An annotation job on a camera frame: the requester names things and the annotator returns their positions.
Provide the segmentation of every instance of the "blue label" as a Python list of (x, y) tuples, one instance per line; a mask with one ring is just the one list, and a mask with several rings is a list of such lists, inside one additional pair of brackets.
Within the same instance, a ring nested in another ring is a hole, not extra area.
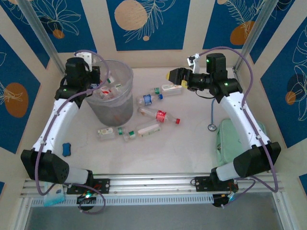
[(145, 105), (152, 104), (152, 97), (151, 97), (150, 94), (144, 95), (143, 98), (144, 98), (144, 103), (145, 103)]

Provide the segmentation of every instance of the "transparent trash bin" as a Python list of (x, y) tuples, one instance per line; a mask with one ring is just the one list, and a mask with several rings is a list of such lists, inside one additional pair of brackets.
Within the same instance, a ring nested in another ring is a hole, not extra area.
[[(121, 84), (120, 94), (115, 98), (103, 101), (101, 98), (93, 94), (86, 98), (86, 101), (96, 114), (97, 118), (106, 126), (118, 127), (122, 126), (130, 120), (133, 114), (133, 98), (132, 98), (132, 69), (116, 60), (106, 60), (111, 76), (116, 83)], [(100, 76), (104, 78), (106, 75), (106, 68), (102, 62), (94, 65), (100, 67)]]

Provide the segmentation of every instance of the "stethoscope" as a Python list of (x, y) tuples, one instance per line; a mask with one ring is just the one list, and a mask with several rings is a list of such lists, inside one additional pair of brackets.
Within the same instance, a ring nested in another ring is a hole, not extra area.
[(213, 104), (214, 104), (215, 98), (211, 102), (211, 123), (208, 125), (208, 129), (212, 132), (216, 130), (216, 125), (213, 123)]

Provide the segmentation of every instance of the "green pouch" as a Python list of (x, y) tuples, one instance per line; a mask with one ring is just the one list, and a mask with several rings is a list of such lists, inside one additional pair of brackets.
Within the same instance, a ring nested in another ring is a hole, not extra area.
[[(257, 123), (266, 134), (264, 124), (259, 121)], [(223, 120), (217, 129), (216, 153), (219, 166), (232, 162), (243, 153), (239, 135), (230, 119)]]

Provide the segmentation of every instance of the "metal frame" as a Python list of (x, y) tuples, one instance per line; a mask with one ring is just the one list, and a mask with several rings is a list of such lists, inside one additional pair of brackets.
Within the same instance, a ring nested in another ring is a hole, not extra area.
[(24, 14), (24, 17), (28, 21), (35, 35), (39, 39), (40, 43), (43, 45), (49, 57), (54, 61), (56, 67), (64, 75), (65, 67), (59, 58), (58, 52), (55, 49), (50, 37), (48, 36), (46, 30), (44, 29), (41, 21), (39, 20), (36, 12), (34, 11), (31, 3), (28, 0), (17, 0), (18, 7)]
[[(105, 194), (106, 205), (168, 205), (168, 204), (206, 204), (212, 203), (213, 194), (224, 194), (223, 191), (212, 193), (196, 192), (191, 185), (191, 180), (196, 176), (208, 176), (209, 173), (185, 173), (185, 174), (144, 174), (144, 175), (95, 175), (95, 178), (109, 178), (110, 191)], [(265, 172), (258, 177), (274, 185), (272, 174)], [(239, 193), (250, 186), (251, 181), (238, 181)], [(273, 194), (276, 207), (285, 230), (298, 230), (295, 215), (287, 201), (287, 195), (283, 191), (283, 185), (278, 177), (280, 190)], [(58, 207), (75, 207), (77, 195), (67, 195), (64, 189), (66, 202), (58, 204)], [(264, 185), (257, 182), (249, 191), (250, 193), (268, 192)], [(24, 230), (26, 220), (31, 207), (42, 207), (43, 197), (36, 190), (35, 182), (26, 179), (21, 198), (15, 211), (11, 230)], [(102, 199), (97, 200), (97, 206), (103, 204)]]
[[(268, 19), (270, 18), (274, 8), (276, 7), (276, 4), (278, 3), (278, 0), (269, 0), (266, 1), (263, 5), (263, 8), (261, 9), (255, 24), (252, 28), (252, 30), (250, 31), (248, 38), (246, 40), (246, 42), (244, 43), (242, 50), (241, 50), (241, 54), (244, 57), (247, 57), (250, 53), (250, 51), (252, 50), (252, 48), (254, 47), (257, 39), (259, 38), (265, 24), (267, 23)], [(242, 65), (242, 61), (243, 59), (241, 57), (238, 58), (238, 60), (236, 61), (236, 64), (234, 66), (234, 71), (238, 72), (241, 65)]]

